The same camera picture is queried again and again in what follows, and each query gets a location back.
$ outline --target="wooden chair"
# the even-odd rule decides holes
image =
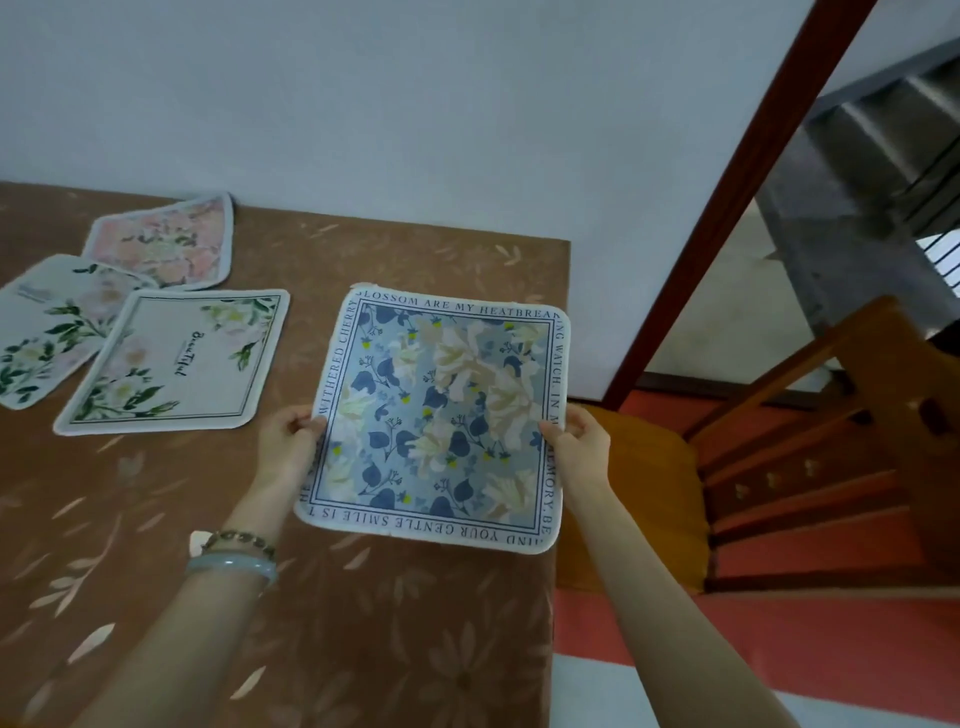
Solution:
[[[817,411],[699,462],[713,435],[833,357],[854,391],[825,391]],[[691,591],[879,595],[909,588],[912,595],[960,595],[960,362],[927,344],[893,298],[854,313],[711,411],[683,439],[639,418],[591,411],[612,436],[613,488]],[[896,487],[844,497],[845,484],[890,472]],[[830,502],[803,507],[827,489],[835,489]],[[774,503],[798,507],[763,514]],[[720,546],[897,508],[909,509],[926,565],[714,573]],[[755,510],[761,515],[747,520]],[[729,525],[731,519],[737,523]],[[568,512],[558,549],[558,586],[602,591]]]

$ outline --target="right hand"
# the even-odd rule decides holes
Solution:
[[[568,402],[566,430],[544,421],[540,433],[556,453],[564,495],[574,510],[586,498],[609,490],[610,435],[586,409]]]

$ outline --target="concrete staircase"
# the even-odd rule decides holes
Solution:
[[[960,273],[944,277],[960,260],[960,59],[808,118],[756,201],[814,332],[882,294],[928,333],[960,318]]]

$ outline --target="white wall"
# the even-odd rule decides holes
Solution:
[[[573,242],[600,398],[810,0],[6,0],[0,177]]]
[[[960,37],[957,0],[879,0],[821,95]]]

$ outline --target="beaded bracelet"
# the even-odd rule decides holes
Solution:
[[[263,551],[264,556],[271,561],[274,560],[276,549],[273,546],[268,546],[267,542],[256,534],[248,533],[247,531],[214,531],[212,534],[210,534],[210,538],[206,540],[203,551],[206,553],[206,550],[216,544],[218,541],[233,541],[233,539],[236,539],[241,544],[253,544]]]

